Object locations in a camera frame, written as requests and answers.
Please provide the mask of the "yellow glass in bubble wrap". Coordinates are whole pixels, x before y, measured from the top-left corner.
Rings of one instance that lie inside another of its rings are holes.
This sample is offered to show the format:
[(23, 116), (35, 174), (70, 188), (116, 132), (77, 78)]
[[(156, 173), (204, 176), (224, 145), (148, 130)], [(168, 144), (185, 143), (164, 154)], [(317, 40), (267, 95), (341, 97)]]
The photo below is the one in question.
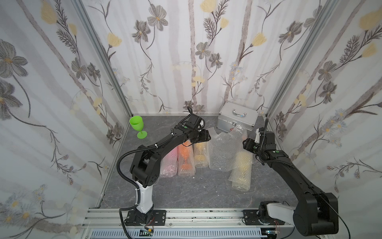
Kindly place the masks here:
[(243, 150), (237, 152), (234, 168), (229, 177), (232, 188), (239, 191), (249, 191), (251, 185), (253, 154)]

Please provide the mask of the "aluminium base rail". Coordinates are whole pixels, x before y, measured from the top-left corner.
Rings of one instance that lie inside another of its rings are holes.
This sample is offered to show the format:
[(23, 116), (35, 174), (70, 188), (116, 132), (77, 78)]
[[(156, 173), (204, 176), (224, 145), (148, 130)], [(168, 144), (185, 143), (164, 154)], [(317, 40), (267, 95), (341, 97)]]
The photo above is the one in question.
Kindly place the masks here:
[(89, 209), (82, 223), (82, 239), (302, 239), (290, 223), (245, 225), (244, 210), (256, 208), (160, 209), (166, 211), (164, 225), (123, 226), (117, 209)]

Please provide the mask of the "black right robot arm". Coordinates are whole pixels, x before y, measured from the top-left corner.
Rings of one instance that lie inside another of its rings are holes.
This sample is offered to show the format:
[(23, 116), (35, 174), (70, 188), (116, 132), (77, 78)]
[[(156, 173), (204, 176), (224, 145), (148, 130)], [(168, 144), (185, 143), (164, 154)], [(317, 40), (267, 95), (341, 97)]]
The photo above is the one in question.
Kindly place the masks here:
[(281, 220), (293, 225), (303, 236), (337, 234), (339, 231), (338, 200), (310, 182), (292, 163), (289, 156), (275, 144), (275, 135), (262, 127), (256, 138), (243, 141), (243, 148), (255, 154), (287, 183), (297, 198), (297, 206), (276, 201), (261, 202), (258, 217), (263, 224)]

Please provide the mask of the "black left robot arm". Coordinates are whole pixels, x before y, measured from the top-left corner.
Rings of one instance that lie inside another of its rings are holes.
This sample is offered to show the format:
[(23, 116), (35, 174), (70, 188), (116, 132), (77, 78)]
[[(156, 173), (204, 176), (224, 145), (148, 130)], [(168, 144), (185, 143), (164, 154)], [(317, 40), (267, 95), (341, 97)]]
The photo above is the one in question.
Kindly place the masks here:
[(211, 140), (208, 130), (204, 127), (203, 118), (189, 114), (185, 120), (177, 123), (170, 133), (157, 143), (138, 147), (138, 152), (135, 153), (130, 167), (132, 180), (138, 186), (138, 212), (147, 214), (153, 209), (153, 185), (159, 178), (162, 159), (185, 142), (195, 144)]

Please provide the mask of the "amber glass in bubble wrap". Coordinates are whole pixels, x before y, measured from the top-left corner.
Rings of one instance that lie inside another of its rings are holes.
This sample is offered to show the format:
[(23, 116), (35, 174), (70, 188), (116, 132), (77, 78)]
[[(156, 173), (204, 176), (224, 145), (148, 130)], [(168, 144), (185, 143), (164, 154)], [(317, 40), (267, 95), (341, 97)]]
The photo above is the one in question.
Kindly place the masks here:
[(208, 142), (196, 143), (194, 145), (194, 159), (196, 168), (205, 168), (210, 164)]

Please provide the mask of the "silver aluminium first aid case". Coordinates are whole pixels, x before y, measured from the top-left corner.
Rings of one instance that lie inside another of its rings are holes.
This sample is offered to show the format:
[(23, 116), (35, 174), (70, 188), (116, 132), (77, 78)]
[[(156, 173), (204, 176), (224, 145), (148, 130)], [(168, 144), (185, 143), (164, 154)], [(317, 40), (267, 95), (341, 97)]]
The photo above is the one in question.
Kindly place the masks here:
[(219, 112), (217, 128), (224, 132), (230, 132), (239, 124), (252, 131), (258, 116), (259, 113), (253, 109), (226, 102)]

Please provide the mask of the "green plastic wine glass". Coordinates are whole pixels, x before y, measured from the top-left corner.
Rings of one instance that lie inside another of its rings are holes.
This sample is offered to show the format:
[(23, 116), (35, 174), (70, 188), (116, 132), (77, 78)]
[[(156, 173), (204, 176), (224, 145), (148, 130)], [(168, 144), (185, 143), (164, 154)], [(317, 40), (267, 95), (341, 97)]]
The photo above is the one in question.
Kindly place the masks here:
[(143, 122), (143, 118), (141, 116), (131, 117), (129, 120), (129, 123), (130, 123), (131, 127), (138, 132), (137, 137), (139, 139), (144, 139), (147, 137), (147, 132), (143, 130), (144, 122)]

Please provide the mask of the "pink glass in bubble wrap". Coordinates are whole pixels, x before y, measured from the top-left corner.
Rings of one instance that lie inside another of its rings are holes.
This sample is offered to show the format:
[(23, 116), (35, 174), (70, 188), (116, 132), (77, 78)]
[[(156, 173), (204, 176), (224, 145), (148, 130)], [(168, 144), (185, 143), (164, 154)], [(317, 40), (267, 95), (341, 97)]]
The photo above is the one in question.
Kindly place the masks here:
[(160, 177), (170, 178), (178, 172), (178, 148), (171, 150), (161, 161)]

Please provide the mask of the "clear bubble wrap sheet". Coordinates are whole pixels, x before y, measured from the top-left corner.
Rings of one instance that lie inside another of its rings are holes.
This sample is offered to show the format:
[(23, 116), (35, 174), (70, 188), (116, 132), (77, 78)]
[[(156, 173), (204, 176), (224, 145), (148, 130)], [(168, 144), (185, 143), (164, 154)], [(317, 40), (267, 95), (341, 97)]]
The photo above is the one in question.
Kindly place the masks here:
[(247, 129), (238, 124), (229, 133), (217, 134), (215, 128), (209, 129), (211, 140), (210, 169), (228, 172), (248, 165), (252, 157), (243, 149), (243, 141), (247, 138)]

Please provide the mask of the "orange glass in bubble wrap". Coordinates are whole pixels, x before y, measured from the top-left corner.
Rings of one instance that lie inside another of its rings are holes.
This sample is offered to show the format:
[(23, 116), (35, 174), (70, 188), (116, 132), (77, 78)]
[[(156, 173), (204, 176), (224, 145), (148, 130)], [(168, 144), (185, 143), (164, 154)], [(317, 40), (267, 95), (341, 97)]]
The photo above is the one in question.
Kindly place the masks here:
[(178, 146), (178, 175), (182, 177), (194, 176), (196, 173), (194, 150), (190, 140)]

